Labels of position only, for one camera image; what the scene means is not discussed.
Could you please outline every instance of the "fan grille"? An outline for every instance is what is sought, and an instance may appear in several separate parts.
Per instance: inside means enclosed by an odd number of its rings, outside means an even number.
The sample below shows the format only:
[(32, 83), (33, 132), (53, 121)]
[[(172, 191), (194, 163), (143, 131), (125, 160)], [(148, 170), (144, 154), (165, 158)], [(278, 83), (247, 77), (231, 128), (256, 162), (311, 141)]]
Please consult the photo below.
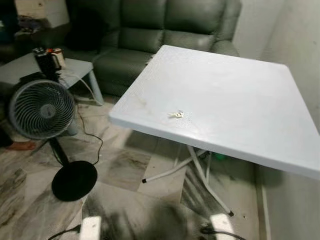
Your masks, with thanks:
[(69, 91), (51, 80), (35, 80), (20, 87), (9, 103), (9, 118), (30, 139), (53, 138), (73, 120), (75, 103)]

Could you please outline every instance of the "green leather sofa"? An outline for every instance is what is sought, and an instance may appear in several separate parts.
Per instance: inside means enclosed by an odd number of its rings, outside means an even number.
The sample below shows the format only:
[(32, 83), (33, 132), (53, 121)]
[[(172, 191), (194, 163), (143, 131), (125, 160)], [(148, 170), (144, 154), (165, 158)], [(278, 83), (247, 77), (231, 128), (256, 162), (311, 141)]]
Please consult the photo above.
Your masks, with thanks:
[(231, 41), (241, 11), (239, 0), (67, 0), (67, 6), (71, 22), (75, 9), (86, 7), (108, 23), (101, 52), (63, 46), (69, 24), (34, 39), (62, 48), (66, 58), (93, 62), (103, 93), (121, 96), (162, 45), (238, 55)]

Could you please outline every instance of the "black round base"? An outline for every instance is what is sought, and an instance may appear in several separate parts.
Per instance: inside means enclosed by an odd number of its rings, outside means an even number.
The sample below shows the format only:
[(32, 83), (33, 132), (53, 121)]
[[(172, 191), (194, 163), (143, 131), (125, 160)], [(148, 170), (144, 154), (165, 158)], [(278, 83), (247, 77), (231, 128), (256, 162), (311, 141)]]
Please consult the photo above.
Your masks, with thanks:
[(97, 177), (97, 170), (91, 163), (74, 161), (56, 173), (51, 185), (52, 192), (61, 201), (75, 201), (90, 192)]

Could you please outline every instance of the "marble floor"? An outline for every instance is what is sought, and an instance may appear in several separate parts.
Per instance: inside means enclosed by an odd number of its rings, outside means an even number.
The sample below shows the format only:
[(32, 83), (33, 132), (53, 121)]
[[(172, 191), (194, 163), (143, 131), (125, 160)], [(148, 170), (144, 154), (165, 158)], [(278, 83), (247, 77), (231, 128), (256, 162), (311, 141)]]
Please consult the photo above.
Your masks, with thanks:
[[(193, 163), (141, 183), (189, 154), (177, 142), (111, 124), (107, 116), (116, 101), (106, 96), (103, 106), (89, 101), (78, 105), (86, 131), (104, 141), (95, 165), (97, 183), (80, 200), (62, 202), (52, 194), (51, 182), (60, 164), (48, 144), (34, 152), (0, 149), (0, 240), (45, 240), (95, 215), (102, 217), (104, 240), (222, 239), (199, 231), (210, 215), (224, 211), (204, 189)], [(71, 161), (94, 163), (99, 141), (84, 134), (78, 114), (75, 119), (79, 133), (58, 140)], [(12, 138), (24, 140), (7, 122), (2, 125)], [(208, 157), (203, 158), (204, 165)], [(259, 239), (254, 168), (231, 157), (213, 158), (209, 178), (210, 186), (235, 213), (229, 218), (234, 232), (247, 240)], [(79, 234), (65, 233), (55, 239), (77, 240)]]

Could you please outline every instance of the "table top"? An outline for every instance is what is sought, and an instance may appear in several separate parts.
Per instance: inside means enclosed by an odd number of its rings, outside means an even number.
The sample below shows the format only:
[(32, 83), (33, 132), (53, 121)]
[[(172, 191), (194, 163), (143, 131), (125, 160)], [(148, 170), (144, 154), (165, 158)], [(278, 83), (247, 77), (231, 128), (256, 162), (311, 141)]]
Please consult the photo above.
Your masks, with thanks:
[[(83, 78), (92, 69), (93, 65), (88, 61), (66, 58), (66, 72)], [(15, 85), (21, 77), (39, 72), (39, 66), (32, 53), (28, 53), (0, 67), (0, 82)], [(74, 76), (65, 76), (61, 83), (70, 88), (78, 79)]]
[[(169, 116), (177, 111), (184, 116)], [(320, 178), (320, 136), (283, 64), (164, 45), (109, 118), (146, 134)]]

